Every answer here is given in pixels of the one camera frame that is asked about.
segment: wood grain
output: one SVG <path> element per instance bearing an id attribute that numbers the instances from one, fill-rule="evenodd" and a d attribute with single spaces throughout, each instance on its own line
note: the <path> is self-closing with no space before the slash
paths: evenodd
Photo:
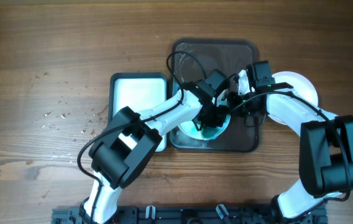
<path id="1" fill-rule="evenodd" d="M 353 114 L 353 1 L 0 6 L 0 223 L 48 223 L 88 196 L 75 160 L 106 126 L 111 75 L 166 73 L 181 37 L 249 39 L 273 72 L 308 77 L 322 108 Z M 297 180 L 299 139 L 269 120 L 262 134 L 250 154 L 156 154 L 120 204 L 267 203 Z M 328 209 L 353 223 L 353 193 Z"/>

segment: white plate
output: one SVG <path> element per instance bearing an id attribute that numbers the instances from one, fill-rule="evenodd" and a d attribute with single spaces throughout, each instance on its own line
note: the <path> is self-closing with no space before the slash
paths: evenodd
<path id="1" fill-rule="evenodd" d="M 287 82 L 292 85 L 294 89 L 301 95 L 306 101 L 314 105 L 319 104 L 318 93 L 314 88 L 313 84 L 305 78 L 303 75 L 300 75 L 296 72 L 278 72 L 272 75 L 275 78 L 276 83 Z M 274 115 L 268 115 L 268 117 L 277 123 L 286 125 L 280 118 Z"/>

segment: black metal base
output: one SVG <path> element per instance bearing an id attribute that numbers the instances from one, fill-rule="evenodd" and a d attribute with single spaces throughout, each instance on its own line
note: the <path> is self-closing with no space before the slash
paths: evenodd
<path id="1" fill-rule="evenodd" d="M 79 216 L 79 207 L 53 209 L 51 224 L 85 224 Z M 228 215 L 222 214 L 214 207 L 158 207 L 153 209 L 133 206 L 117 208 L 109 224 L 271 224 L 269 205 L 250 205 L 243 207 L 226 207 Z M 322 205 L 306 218 L 294 224 L 327 224 L 327 211 Z"/>

